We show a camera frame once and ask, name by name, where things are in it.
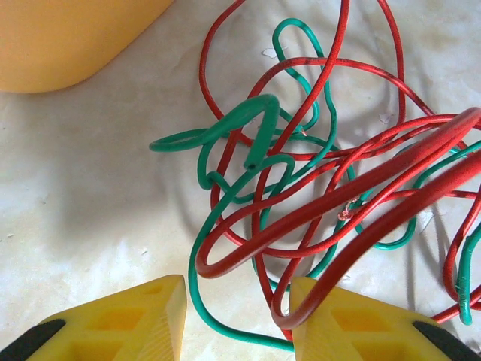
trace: yellow plastic part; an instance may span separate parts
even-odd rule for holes
[[[174,361],[186,318],[182,275],[169,275],[45,321],[66,324],[29,361]]]
[[[0,90],[39,93],[87,79],[172,1],[1,1]]]
[[[295,278],[289,308],[295,310],[315,280]],[[316,312],[293,330],[297,361],[449,361],[412,325],[436,323],[415,312],[334,288]]]

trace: white surface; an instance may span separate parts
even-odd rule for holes
[[[186,273],[190,247],[209,212],[209,195],[195,179],[198,150],[159,155],[147,145],[215,122],[198,87],[198,59],[210,24],[229,3],[176,0],[82,84],[35,96],[0,94],[0,348],[57,311],[163,275]],[[407,83],[439,113],[480,106],[479,2],[390,3],[403,37]],[[243,5],[220,29],[211,50],[208,79],[221,108],[228,111],[245,99],[277,61],[268,49],[279,21],[299,17],[327,52],[338,10],[335,0]],[[298,34],[291,29],[284,33],[286,55],[313,54]],[[389,28],[374,0],[352,2],[341,56],[395,71]],[[307,74],[313,79],[318,71]],[[397,111],[394,87],[373,75],[336,68],[331,86],[344,147],[385,129],[380,117],[385,120]],[[266,91],[291,109],[301,99],[284,74]],[[408,106],[408,117],[419,114],[412,103]],[[325,124],[316,127],[318,135],[325,137]],[[470,141],[478,137],[473,133]],[[241,156],[233,177],[241,171]],[[365,163],[362,170],[368,167]],[[479,178],[465,189],[475,190],[477,184]],[[311,199],[312,192],[304,191],[291,206]],[[450,306],[440,285],[439,259],[469,204],[442,200],[428,210],[431,221],[431,214],[424,214],[410,246],[371,250],[341,286],[426,315]],[[232,248],[225,241],[213,257]],[[481,282],[480,256],[475,252],[473,285]],[[274,265],[271,271],[276,273]],[[250,265],[218,280],[201,280],[201,292],[208,309],[229,326],[280,335]],[[480,343],[481,316],[474,313],[473,318],[472,327],[458,320],[447,327],[471,344]],[[294,357],[217,335],[189,305],[182,359]]]

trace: red cable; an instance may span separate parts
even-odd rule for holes
[[[221,24],[228,18],[232,12],[239,8],[244,3],[245,0],[237,0],[232,4],[222,15],[214,22],[210,28],[207,37],[204,42],[201,53],[201,61],[199,67],[199,83],[201,85],[202,93],[206,99],[207,104],[210,109],[217,117],[217,119],[222,119],[224,114],[217,106],[210,94],[207,86],[206,77],[206,67],[207,58],[210,45],[213,40],[217,29]],[[239,211],[234,212],[225,219],[220,218],[218,225],[213,231],[208,235],[201,249],[199,250],[198,257],[196,259],[196,267],[198,273],[204,277],[218,277],[226,272],[231,271],[233,268],[245,262],[247,259],[254,257],[256,262],[259,281],[262,286],[262,291],[265,294],[267,303],[271,306],[271,311],[273,313],[273,318],[276,323],[282,328],[291,329],[293,326],[299,324],[305,317],[315,310],[317,305],[322,301],[322,299],[327,296],[329,290],[335,285],[338,279],[342,276],[343,272],[346,271],[350,265],[352,265],[356,259],[358,259],[372,244],[376,243],[382,234],[387,234],[391,229],[395,228],[392,224],[397,223],[399,220],[408,220],[413,215],[417,213],[421,205],[429,205],[435,202],[441,196],[454,196],[459,198],[469,198],[475,199],[474,205],[470,210],[466,220],[463,222],[455,240],[449,249],[448,257],[446,258],[446,263],[443,270],[444,283],[446,285],[446,290],[454,299],[457,299],[457,294],[454,290],[452,283],[452,269],[454,267],[455,255],[460,247],[464,236],[466,235],[468,229],[472,225],[474,219],[480,212],[481,202],[481,191],[478,193],[474,192],[463,192],[454,190],[456,185],[466,181],[469,177],[481,172],[481,166],[479,163],[479,152],[471,155],[458,164],[453,169],[445,172],[436,180],[430,182],[429,185],[420,190],[397,190],[402,184],[411,179],[415,174],[418,174],[424,170],[430,163],[439,156],[443,155],[449,148],[453,147],[456,143],[459,147],[464,148],[466,145],[462,142],[463,136],[472,128],[481,129],[481,116],[479,109],[470,109],[465,111],[459,116],[455,115],[443,115],[435,116],[434,112],[418,97],[405,83],[404,83],[404,58],[401,44],[401,36],[399,35],[398,27],[396,26],[394,16],[389,9],[386,0],[378,0],[378,3],[386,16],[389,28],[392,33],[395,52],[396,52],[396,62],[397,62],[397,77],[377,68],[373,65],[364,64],[362,62],[356,62],[349,59],[338,59],[340,47],[342,45],[343,35],[346,31],[347,17],[349,13],[349,0],[342,0],[339,23],[337,25],[336,35],[334,37],[334,42],[329,53],[328,58],[295,58],[287,59],[281,62],[267,71],[257,84],[253,87],[249,94],[249,97],[257,96],[263,90],[265,85],[270,79],[272,79],[276,74],[285,70],[286,68],[291,68],[299,65],[324,65],[321,75],[313,87],[312,93],[310,93],[304,100],[302,106],[299,108],[292,121],[289,122],[286,129],[283,131],[282,135],[277,140],[276,144],[269,150],[268,155],[274,155],[277,153],[282,153],[283,145],[286,143],[288,137],[292,134],[295,127],[300,123],[303,116],[312,106],[313,102],[320,94],[325,82],[330,75],[331,70],[334,66],[348,66],[351,68],[357,68],[359,70],[368,71],[370,73],[376,74],[380,77],[393,83],[398,87],[398,107],[399,115],[397,126],[388,129],[381,133],[380,135],[367,141],[360,147],[355,147],[348,150],[340,150],[336,152],[330,152],[326,155],[326,159],[333,159],[332,161],[321,165],[320,167],[313,170],[311,173],[304,176],[302,179],[298,180],[295,184],[291,185],[289,188],[282,191],[280,194],[262,200],[262,193],[264,192],[265,184],[268,177],[269,169],[263,171],[260,174],[259,180],[256,186],[256,192],[251,205],[247,205],[241,208]],[[405,122],[406,114],[406,100],[405,96],[409,96],[415,104],[422,109],[427,117],[419,118],[418,120],[413,120],[410,122]],[[363,174],[361,177],[349,182],[348,184],[341,186],[336,189],[338,182],[340,181],[342,174],[352,165],[361,159],[371,158],[372,156],[377,156],[385,153],[403,144],[406,140],[411,139],[417,135],[420,135],[428,130],[440,127],[433,135],[430,135],[424,141],[413,146],[409,150],[406,150],[400,156],[386,162],[385,164],[376,167],[372,171]],[[408,131],[408,133],[399,136],[401,132]],[[217,171],[224,175],[227,171],[228,165],[231,161],[232,154],[237,146],[237,143],[243,143],[246,146],[250,146],[252,141],[248,139],[241,130],[231,132],[227,145],[225,146],[224,153],[219,162]],[[296,161],[306,161],[311,160],[316,154],[291,154],[290,156]],[[293,195],[295,192],[300,190],[300,188],[309,184],[313,180],[317,179],[320,175],[326,173],[329,170],[335,169],[336,172],[328,188],[325,190],[324,194],[320,196],[315,201],[312,201],[308,205],[293,211],[288,216],[275,222],[266,229],[260,229],[260,210],[275,205],[282,200]],[[385,187],[380,193],[374,196],[366,204],[354,211],[347,214],[347,218],[350,221],[342,228],[341,232],[324,241],[309,246],[311,238],[313,237],[316,228],[319,224],[321,216],[329,209],[335,208],[348,202],[350,199],[354,198],[358,194],[370,189],[373,186],[381,183],[384,180],[389,179],[391,176],[397,174],[402,169],[408,169],[400,177],[398,177],[394,182],[391,182],[387,187]],[[456,177],[454,175],[454,169],[460,169],[461,176]],[[316,289],[319,292],[311,292],[314,296],[308,297],[302,304],[302,306],[294,313],[287,317],[284,317],[280,312],[280,301],[284,294],[284,290],[287,287],[290,279],[294,273],[296,266],[299,264],[301,257],[316,254],[330,245],[335,244],[342,238],[348,230],[352,229],[356,224],[359,224],[362,219],[372,211],[379,203],[386,202],[393,199],[398,199],[404,197],[405,200],[387,213],[381,220],[378,220],[366,228],[362,234],[360,234],[349,246],[340,253],[336,260],[328,267],[325,274],[316,284]],[[210,203],[211,207],[219,202],[220,198],[220,187],[215,185],[211,191]],[[400,210],[404,210],[405,213],[402,214],[403,217],[399,217]],[[240,237],[231,230],[231,226],[239,221],[240,219],[248,216],[252,217],[252,238],[247,242],[246,239]],[[391,223],[385,222],[386,218],[392,220]],[[301,244],[297,250],[278,250],[275,248],[269,248],[268,245],[276,241],[280,236],[289,232],[303,223],[310,222],[308,230],[304,235]],[[219,237],[224,233],[228,238],[230,238],[235,244],[239,246],[237,250],[229,254],[227,257],[221,261],[214,263],[213,265],[207,264],[207,257],[210,249],[219,239]],[[271,256],[276,256],[280,258],[290,258],[292,259],[286,268],[284,274],[281,276],[279,286],[276,292],[273,294],[271,287],[268,282],[267,272],[264,267],[264,262],[262,259],[263,254],[268,254]],[[479,309],[479,302],[477,300],[481,296],[481,287],[478,287],[471,298],[471,304],[474,309]],[[452,306],[448,310],[438,314],[434,317],[438,322],[443,322],[444,320],[454,317],[459,313],[459,308],[457,305]],[[291,334],[289,331],[283,330],[284,335],[291,339]]]

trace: yellow plastic object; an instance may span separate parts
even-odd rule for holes
[[[169,275],[47,318],[66,322],[29,361],[174,361],[186,318],[182,275]]]
[[[295,310],[315,280],[295,278]],[[309,319],[292,332],[297,361],[448,361],[413,321],[436,323],[415,312],[334,288]]]
[[[0,90],[39,93],[87,79],[172,1],[1,1]]]

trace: electrical wire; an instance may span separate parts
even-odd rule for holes
[[[481,302],[479,302],[481,286],[470,294],[470,259],[481,238],[481,226],[478,225],[471,236],[467,237],[469,229],[481,212],[481,188],[477,192],[469,192],[457,190],[456,187],[481,173],[481,152],[479,151],[481,141],[470,146],[463,142],[463,137],[470,130],[481,129],[481,110],[471,108],[459,115],[436,115],[405,84],[401,36],[386,0],[378,0],[378,4],[392,33],[397,74],[394,76],[373,65],[338,58],[349,15],[349,0],[341,0],[339,21],[327,58],[324,57],[320,43],[307,24],[293,18],[284,20],[274,30],[272,39],[280,62],[259,79],[246,101],[225,115],[213,99],[207,84],[207,59],[217,30],[244,1],[235,1],[214,22],[207,33],[201,52],[198,73],[201,91],[219,122],[208,129],[193,129],[171,135],[154,141],[150,145],[151,150],[158,152],[201,148],[198,158],[198,182],[203,189],[210,191],[212,211],[198,233],[189,259],[189,291],[201,318],[217,332],[228,337],[292,351],[290,330],[304,322],[316,310],[345,271],[364,252],[373,246],[381,250],[395,250],[402,247],[412,239],[415,233],[416,214],[439,198],[449,196],[474,199],[474,203],[453,240],[443,267],[446,291],[458,304],[440,312],[433,319],[444,322],[460,314],[462,322],[469,324],[472,321],[471,310],[481,309]],[[308,37],[316,51],[316,58],[286,59],[280,46],[280,35],[287,26],[298,27]],[[321,74],[313,86],[295,70],[295,67],[306,65],[321,68]],[[335,66],[367,71],[394,84],[398,88],[398,121],[395,126],[357,147],[344,150],[335,147],[337,112],[328,82]],[[294,115],[282,108],[277,97],[261,95],[266,84],[281,71],[286,71],[290,77],[299,82],[306,94],[305,100]],[[322,90],[324,90],[325,103],[331,115],[330,132],[325,140],[307,134],[319,120],[321,107],[317,99]],[[406,96],[425,113],[425,117],[405,120]],[[301,124],[309,109],[312,109],[310,120]],[[259,131],[254,139],[249,139],[242,133],[242,128],[260,114],[262,114],[262,122]],[[287,122],[285,129],[277,128],[280,118]],[[424,137],[421,141],[405,147],[394,158],[356,177],[353,168],[356,162],[384,154],[420,135]],[[208,171],[207,161],[210,152],[221,138],[227,139],[221,160],[216,171]],[[317,153],[287,153],[283,151],[287,142],[315,144],[320,147],[320,150]],[[245,172],[230,184],[225,179],[225,173],[231,163],[234,150],[239,144],[249,148],[244,162]],[[452,153],[451,156],[441,159],[449,152]],[[294,171],[295,162],[298,161],[304,161],[307,164],[300,170]],[[453,167],[425,185],[433,173],[454,162],[457,163]],[[283,166],[284,172],[279,181],[267,185],[269,171],[273,165]],[[268,225],[271,207],[293,196],[319,177],[325,177],[328,171],[334,171],[334,175],[331,176],[323,194]],[[255,178],[258,178],[255,192],[240,196],[246,184]],[[401,190],[402,186],[414,178],[410,189]],[[342,179],[345,179],[346,183],[340,185]],[[384,181],[390,181],[390,183],[380,190],[378,185]],[[381,203],[399,199],[404,200],[371,225],[363,228],[363,219],[373,209]],[[242,208],[223,217],[224,210],[231,203],[242,205]],[[323,214],[335,208],[340,208],[340,212],[333,234],[311,244]],[[245,217],[251,217],[250,239],[245,239],[231,229],[236,222]],[[388,244],[380,242],[385,235],[407,221],[407,230],[397,241]],[[297,249],[281,250],[272,247],[280,237],[304,224],[308,224],[307,231]],[[337,243],[352,229],[355,229],[358,235],[334,258]],[[214,264],[209,264],[209,252],[221,235],[233,241],[237,249]],[[462,248],[458,279],[454,285],[452,275],[455,258],[464,238],[466,242]],[[289,283],[300,261],[306,256],[319,253],[324,254],[307,276],[317,278],[322,273],[320,279],[297,310],[291,311],[290,314],[283,314],[280,310],[283,295],[289,290]],[[289,264],[279,282],[268,277],[263,258],[265,255],[289,259]],[[281,328],[286,340],[232,329],[216,320],[202,302],[198,288],[198,275],[205,278],[219,277],[249,260],[253,263],[273,320]]]

